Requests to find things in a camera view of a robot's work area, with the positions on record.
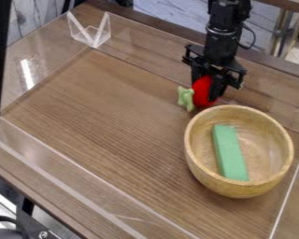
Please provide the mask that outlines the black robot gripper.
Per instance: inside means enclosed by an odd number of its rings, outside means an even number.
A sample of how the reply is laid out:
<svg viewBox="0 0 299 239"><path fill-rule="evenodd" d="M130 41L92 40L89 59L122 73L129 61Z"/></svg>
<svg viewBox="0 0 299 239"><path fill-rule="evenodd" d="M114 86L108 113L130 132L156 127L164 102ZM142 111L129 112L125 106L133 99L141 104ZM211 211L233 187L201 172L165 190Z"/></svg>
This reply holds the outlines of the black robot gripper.
<svg viewBox="0 0 299 239"><path fill-rule="evenodd" d="M231 59L225 63L212 63L203 55L204 48L200 45L188 44L184 48L181 61L191 66L192 82L196 82L203 76L212 76L208 100L215 101L223 95L228 85L239 90L247 69L236 59Z"/></svg>

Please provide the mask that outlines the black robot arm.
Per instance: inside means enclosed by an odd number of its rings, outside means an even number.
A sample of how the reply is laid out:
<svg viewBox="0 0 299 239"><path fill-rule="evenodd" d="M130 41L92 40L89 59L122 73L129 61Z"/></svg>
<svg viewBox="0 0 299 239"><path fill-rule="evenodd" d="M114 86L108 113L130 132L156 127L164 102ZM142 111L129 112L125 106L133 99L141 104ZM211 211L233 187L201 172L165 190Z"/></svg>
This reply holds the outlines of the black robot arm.
<svg viewBox="0 0 299 239"><path fill-rule="evenodd" d="M188 44L181 61L191 66L192 83L211 79L207 102L216 100L228 87L240 89L247 69L236 61L237 49L249 49L240 43L243 30L255 35L244 24L252 9L251 0L208 0L209 20L205 24L204 45Z"/></svg>

